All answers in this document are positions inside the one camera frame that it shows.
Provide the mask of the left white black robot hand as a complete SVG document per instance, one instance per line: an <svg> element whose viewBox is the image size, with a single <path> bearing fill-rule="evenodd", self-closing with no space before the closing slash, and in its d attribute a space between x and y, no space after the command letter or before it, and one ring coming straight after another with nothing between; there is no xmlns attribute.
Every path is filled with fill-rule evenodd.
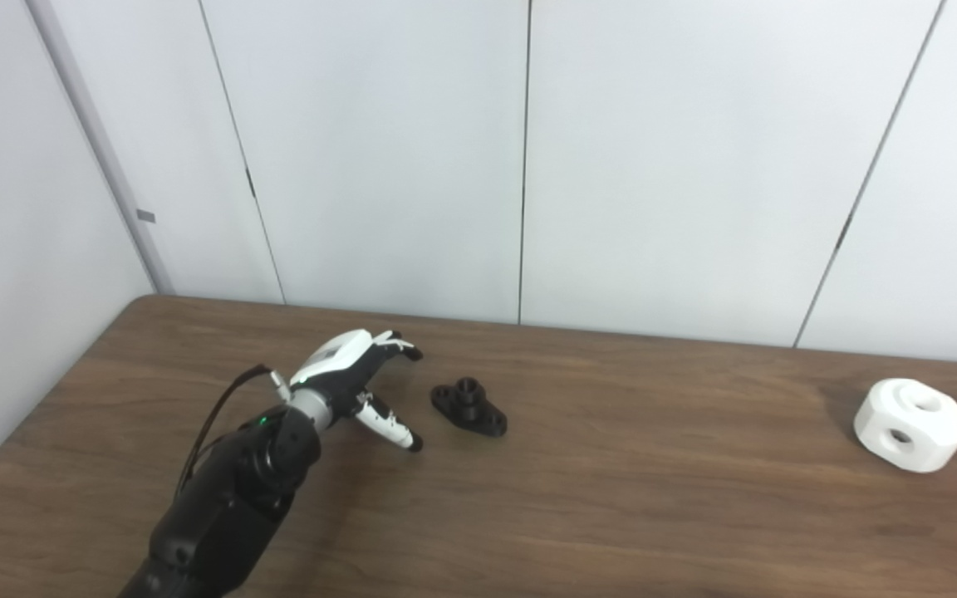
<svg viewBox="0 0 957 598"><path fill-rule="evenodd" d="M421 436L368 389L384 363L398 355L411 362L423 359L421 349L396 331L378 336L364 329L342 333L309 355L292 376L287 405L307 416L318 434L343 418L353 418L392 445L420 452Z"/></svg>

